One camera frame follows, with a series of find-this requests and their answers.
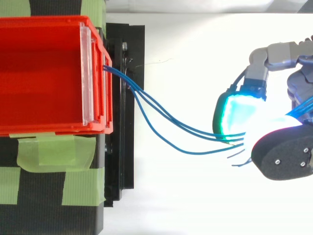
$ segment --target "metal bolt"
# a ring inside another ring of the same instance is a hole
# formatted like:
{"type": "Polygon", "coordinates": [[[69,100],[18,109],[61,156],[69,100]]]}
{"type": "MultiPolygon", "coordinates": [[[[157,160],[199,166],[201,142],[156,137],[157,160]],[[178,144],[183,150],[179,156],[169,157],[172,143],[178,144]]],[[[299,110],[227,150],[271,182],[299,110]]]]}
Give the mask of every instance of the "metal bolt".
{"type": "Polygon", "coordinates": [[[127,43],[123,43],[122,44],[122,50],[123,51],[127,51],[127,43]]]}

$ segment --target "blue cable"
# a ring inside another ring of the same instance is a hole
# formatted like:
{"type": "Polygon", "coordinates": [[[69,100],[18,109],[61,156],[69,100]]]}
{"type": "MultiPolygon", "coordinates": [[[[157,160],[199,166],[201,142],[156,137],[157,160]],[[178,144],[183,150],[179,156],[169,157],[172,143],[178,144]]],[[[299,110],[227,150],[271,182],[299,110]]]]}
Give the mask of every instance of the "blue cable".
{"type": "Polygon", "coordinates": [[[174,118],[170,113],[168,113],[155,99],[153,99],[150,95],[148,95],[144,90],[142,90],[134,81],[132,81],[129,77],[127,77],[125,74],[123,74],[122,72],[120,72],[119,70],[116,70],[112,67],[109,66],[104,66],[105,70],[108,72],[111,72],[119,77],[122,77],[124,80],[127,80],[128,83],[130,85],[132,85],[133,87],[135,87],[136,91],[140,94],[143,93],[145,96],[147,96],[153,103],[155,103],[169,118],[171,118],[173,120],[173,122],[175,122],[176,124],[180,125],[180,126],[184,126],[192,131],[198,132],[200,134],[203,135],[208,135],[208,136],[214,136],[217,138],[224,138],[224,137],[239,137],[239,136],[243,136],[245,135],[245,133],[240,133],[240,134],[233,134],[233,135],[220,135],[220,134],[212,134],[212,133],[208,133],[208,132],[204,132],[201,130],[198,130],[196,128],[193,128],[191,126],[188,126],[186,124],[184,124],[183,122],[177,120],[176,118],[174,118]]]}
{"type": "Polygon", "coordinates": [[[158,131],[156,131],[156,129],[152,126],[152,124],[150,123],[145,111],[143,110],[143,107],[139,101],[139,98],[138,96],[136,95],[136,92],[135,90],[133,89],[132,86],[130,86],[130,89],[132,91],[132,93],[134,94],[134,97],[138,103],[138,106],[146,120],[146,122],[148,123],[149,127],[151,128],[151,130],[161,139],[163,140],[164,142],[166,142],[168,145],[170,145],[171,147],[173,147],[174,149],[178,150],[179,152],[182,152],[182,153],[185,153],[185,154],[190,154],[190,155],[207,155],[207,154],[214,154],[214,153],[219,153],[219,152],[224,152],[224,151],[227,151],[227,150],[231,150],[231,149],[234,149],[234,148],[238,148],[238,147],[241,147],[243,146],[244,144],[241,143],[241,144],[238,144],[238,145],[234,145],[232,147],[228,147],[228,148],[222,148],[222,149],[217,149],[217,150],[212,150],[212,151],[207,151],[207,152],[189,152],[189,151],[185,151],[185,150],[182,150],[180,148],[178,148],[176,145],[172,144],[171,142],[169,142],[166,138],[164,138],[158,131]]]}
{"type": "Polygon", "coordinates": [[[312,96],[311,98],[307,99],[306,101],[304,101],[304,102],[303,102],[302,104],[300,104],[298,107],[296,107],[296,108],[294,108],[293,110],[291,110],[291,111],[290,111],[289,113],[287,113],[286,115],[293,117],[293,116],[296,115],[298,112],[301,112],[301,110],[302,110],[303,108],[305,108],[308,103],[311,103],[312,101],[313,101],[313,96],[312,96]]]}
{"type": "Polygon", "coordinates": [[[249,158],[249,159],[248,159],[248,161],[246,161],[246,162],[245,162],[245,163],[243,163],[243,164],[239,164],[239,165],[231,165],[231,166],[242,167],[242,166],[244,166],[244,165],[249,164],[250,162],[252,162],[252,159],[251,159],[251,158],[249,158]]]}
{"type": "Polygon", "coordinates": [[[313,103],[309,104],[307,107],[304,107],[304,108],[300,109],[297,113],[295,113],[295,114],[293,115],[293,117],[294,117],[294,118],[299,118],[299,117],[301,117],[302,115],[304,115],[304,114],[306,114],[306,113],[312,111],[312,109],[313,109],[313,103]]]}
{"type": "MultiPolygon", "coordinates": [[[[125,82],[129,85],[132,86],[129,82],[130,79],[127,76],[123,76],[122,79],[125,80],[125,82]]],[[[188,130],[187,128],[184,128],[183,126],[177,124],[176,122],[174,122],[172,119],[170,119],[168,116],[166,116],[162,111],[160,111],[160,109],[158,109],[154,104],[152,104],[140,91],[138,91],[137,88],[134,89],[136,92],[138,92],[138,94],[142,97],[142,99],[144,101],[146,101],[153,109],[155,109],[159,114],[161,114],[164,118],[166,118],[168,121],[170,121],[171,123],[173,123],[174,125],[176,125],[177,127],[179,127],[180,129],[186,131],[187,133],[194,135],[196,137],[202,138],[204,140],[208,140],[208,141],[215,141],[215,142],[225,142],[225,143],[229,143],[229,142],[237,142],[237,141],[243,141],[244,138],[240,138],[240,139],[231,139],[231,140],[222,140],[222,139],[214,139],[214,138],[209,138],[209,137],[205,137],[202,135],[199,135],[195,132],[192,132],[190,130],[188,130]]]]}
{"type": "Polygon", "coordinates": [[[135,90],[134,90],[134,87],[133,87],[133,84],[135,84],[129,77],[127,77],[126,75],[122,74],[122,73],[118,73],[117,74],[118,76],[120,76],[122,79],[124,79],[126,81],[126,83],[130,86],[130,89],[139,105],[139,108],[146,120],[146,122],[148,123],[149,127],[151,128],[151,130],[160,138],[162,139],[164,142],[166,142],[168,145],[170,145],[171,147],[173,147],[174,149],[178,150],[179,152],[182,152],[182,153],[185,153],[185,154],[190,154],[190,155],[207,155],[207,154],[214,154],[214,153],[219,153],[219,152],[223,152],[223,151],[227,151],[227,150],[231,150],[231,149],[234,149],[234,148],[238,148],[238,147],[241,147],[243,146],[244,144],[241,143],[241,144],[238,144],[238,145],[234,145],[234,146],[231,146],[231,147],[228,147],[228,148],[223,148],[223,149],[217,149],[217,150],[212,150],[212,151],[207,151],[207,152],[190,152],[190,151],[185,151],[185,150],[182,150],[180,148],[178,148],[177,146],[175,146],[174,144],[172,144],[171,142],[169,142],[165,137],[163,137],[158,131],[156,131],[156,129],[152,126],[152,124],[150,123],[145,111],[143,110],[143,107],[139,101],[139,98],[138,96],[136,95],[136,91],[137,90],[137,86],[135,86],[135,90]]]}

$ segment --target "white background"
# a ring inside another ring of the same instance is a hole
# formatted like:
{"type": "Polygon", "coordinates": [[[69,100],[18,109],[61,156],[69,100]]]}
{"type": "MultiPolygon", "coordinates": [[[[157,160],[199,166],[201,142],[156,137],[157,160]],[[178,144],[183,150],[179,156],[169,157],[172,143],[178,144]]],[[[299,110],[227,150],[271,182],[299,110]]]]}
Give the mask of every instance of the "white background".
{"type": "MultiPolygon", "coordinates": [[[[300,14],[108,14],[108,22],[146,25],[145,91],[173,116],[207,131],[219,95],[248,65],[254,49],[313,34],[313,16],[300,14]]],[[[267,102],[282,114],[291,108],[286,79],[293,71],[268,78],[267,102]]],[[[144,107],[155,128],[185,150],[227,147],[191,137],[144,107]]],[[[248,157],[226,159],[236,151],[177,152],[154,135],[136,106],[135,189],[105,208],[102,234],[313,234],[313,178],[268,180],[254,164],[232,167],[248,157]]]]}

